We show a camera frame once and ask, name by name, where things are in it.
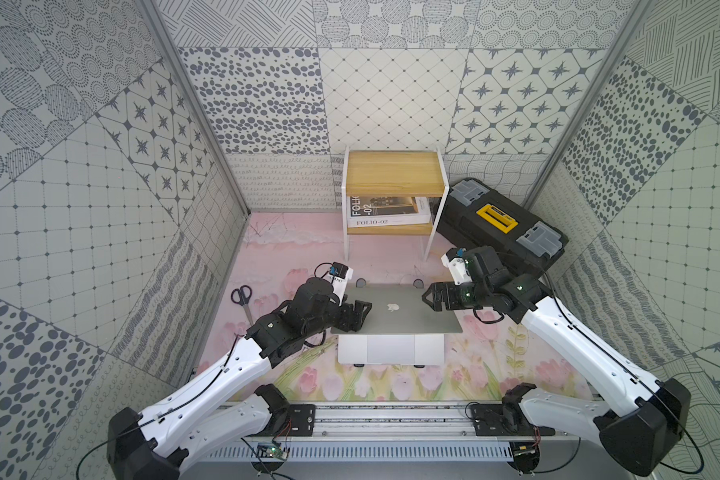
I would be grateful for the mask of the silver laptop computer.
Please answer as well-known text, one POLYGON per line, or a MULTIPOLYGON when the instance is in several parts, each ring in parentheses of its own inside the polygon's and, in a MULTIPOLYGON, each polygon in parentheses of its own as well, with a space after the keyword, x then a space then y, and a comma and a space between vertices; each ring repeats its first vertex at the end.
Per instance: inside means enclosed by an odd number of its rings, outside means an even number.
POLYGON ((352 286, 347 294, 372 308, 359 331, 332 331, 338 337, 337 360, 342 365, 442 366, 446 337, 463 332, 455 313, 432 310, 422 301, 423 291, 414 286, 352 286))

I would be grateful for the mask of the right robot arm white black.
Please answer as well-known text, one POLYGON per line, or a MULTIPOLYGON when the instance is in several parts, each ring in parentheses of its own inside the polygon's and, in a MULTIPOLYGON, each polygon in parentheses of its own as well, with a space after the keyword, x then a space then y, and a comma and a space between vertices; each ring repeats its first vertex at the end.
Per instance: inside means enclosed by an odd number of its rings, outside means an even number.
POLYGON ((551 283, 514 275, 490 246, 452 248, 441 258, 452 277, 431 284, 422 296, 434 311, 477 312, 488 307, 554 348, 595 388, 599 399, 555 394, 523 382, 502 398, 506 430, 545 427, 599 444, 628 472, 647 477, 690 435, 689 389, 660 380, 639 367, 578 320, 551 283))

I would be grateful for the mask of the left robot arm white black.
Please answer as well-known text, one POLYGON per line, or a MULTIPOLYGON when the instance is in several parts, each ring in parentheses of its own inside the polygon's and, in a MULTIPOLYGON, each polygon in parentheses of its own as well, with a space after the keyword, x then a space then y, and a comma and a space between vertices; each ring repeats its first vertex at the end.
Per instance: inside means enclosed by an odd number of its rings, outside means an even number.
POLYGON ((260 317, 228 353, 183 387, 135 411, 125 408, 108 426, 106 459, 117 479, 178 479, 229 442, 286 427, 289 403, 261 385, 234 408, 223 403, 300 352, 306 340, 334 328, 359 331, 372 305, 344 300, 344 280, 312 277, 291 300, 260 317))

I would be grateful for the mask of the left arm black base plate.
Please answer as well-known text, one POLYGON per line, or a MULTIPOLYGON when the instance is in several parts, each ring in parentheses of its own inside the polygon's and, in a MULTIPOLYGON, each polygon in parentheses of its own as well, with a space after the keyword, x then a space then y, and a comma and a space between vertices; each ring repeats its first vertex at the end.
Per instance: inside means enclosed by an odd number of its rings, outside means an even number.
POLYGON ((315 404, 291 404, 287 410, 275 413, 258 436, 275 439, 286 436, 312 437, 315 417, 315 404))

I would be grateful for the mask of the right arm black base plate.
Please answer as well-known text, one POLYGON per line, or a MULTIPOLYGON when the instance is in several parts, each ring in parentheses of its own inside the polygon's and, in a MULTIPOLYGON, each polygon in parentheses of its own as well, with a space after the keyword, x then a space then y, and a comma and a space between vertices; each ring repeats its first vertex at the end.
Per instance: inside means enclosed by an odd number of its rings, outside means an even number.
POLYGON ((469 402, 464 408, 478 437, 552 437, 556 431, 549 427, 531 425, 523 415, 516 420, 508 420, 500 403, 469 402))

